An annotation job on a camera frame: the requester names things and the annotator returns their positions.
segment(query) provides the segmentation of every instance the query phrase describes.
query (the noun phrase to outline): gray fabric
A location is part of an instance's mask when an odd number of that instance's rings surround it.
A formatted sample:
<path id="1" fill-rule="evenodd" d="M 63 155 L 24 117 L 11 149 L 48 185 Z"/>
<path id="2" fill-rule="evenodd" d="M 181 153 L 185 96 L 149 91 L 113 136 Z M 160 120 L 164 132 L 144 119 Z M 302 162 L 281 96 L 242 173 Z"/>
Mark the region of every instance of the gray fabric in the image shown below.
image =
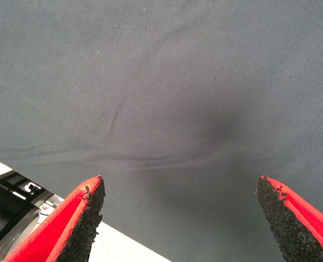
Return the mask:
<path id="1" fill-rule="evenodd" d="M 172 261 L 283 261 L 265 174 L 323 212 L 323 1 L 0 1 L 0 161 Z"/>

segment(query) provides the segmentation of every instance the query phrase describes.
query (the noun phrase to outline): red edge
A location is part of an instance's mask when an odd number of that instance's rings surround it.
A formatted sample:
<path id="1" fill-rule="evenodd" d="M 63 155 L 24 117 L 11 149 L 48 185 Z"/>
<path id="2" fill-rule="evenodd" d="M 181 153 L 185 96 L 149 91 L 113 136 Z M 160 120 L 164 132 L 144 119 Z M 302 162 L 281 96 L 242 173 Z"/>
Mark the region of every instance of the red edge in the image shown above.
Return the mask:
<path id="1" fill-rule="evenodd" d="M 323 214 L 283 183 L 265 176 L 261 178 L 267 178 L 279 193 L 279 199 L 284 201 L 284 205 L 296 215 L 323 247 Z"/>
<path id="2" fill-rule="evenodd" d="M 93 194 L 102 181 L 100 176 L 96 176 L 80 184 L 4 262 L 56 261 L 87 207 L 89 201 L 84 199 L 86 186 Z"/>

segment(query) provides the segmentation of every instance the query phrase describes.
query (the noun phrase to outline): white floor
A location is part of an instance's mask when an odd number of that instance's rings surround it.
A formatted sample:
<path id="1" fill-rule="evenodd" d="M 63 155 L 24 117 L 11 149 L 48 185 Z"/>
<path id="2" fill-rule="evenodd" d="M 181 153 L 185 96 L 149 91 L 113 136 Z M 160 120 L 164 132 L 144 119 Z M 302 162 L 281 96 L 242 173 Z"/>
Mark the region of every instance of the white floor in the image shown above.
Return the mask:
<path id="1" fill-rule="evenodd" d="M 8 171 L 11 168 L 0 163 L 0 175 Z M 103 222 L 97 232 L 89 262 L 170 262 Z"/>

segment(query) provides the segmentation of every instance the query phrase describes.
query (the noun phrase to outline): textured black surface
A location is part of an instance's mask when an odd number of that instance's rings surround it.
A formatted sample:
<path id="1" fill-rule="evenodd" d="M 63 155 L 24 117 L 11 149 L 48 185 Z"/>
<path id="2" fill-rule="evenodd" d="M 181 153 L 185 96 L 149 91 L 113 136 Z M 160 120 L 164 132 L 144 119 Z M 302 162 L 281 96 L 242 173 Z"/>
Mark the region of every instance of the textured black surface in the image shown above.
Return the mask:
<path id="1" fill-rule="evenodd" d="M 279 200 L 279 193 L 266 178 L 259 179 L 257 198 L 287 262 L 323 262 L 323 247 Z"/>
<path id="2" fill-rule="evenodd" d="M 89 197 L 87 208 L 73 229 L 57 262 L 87 262 L 89 260 L 92 243 L 97 234 L 96 228 L 102 220 L 99 212 L 103 206 L 104 196 L 104 182 L 101 179 L 98 188 Z"/>

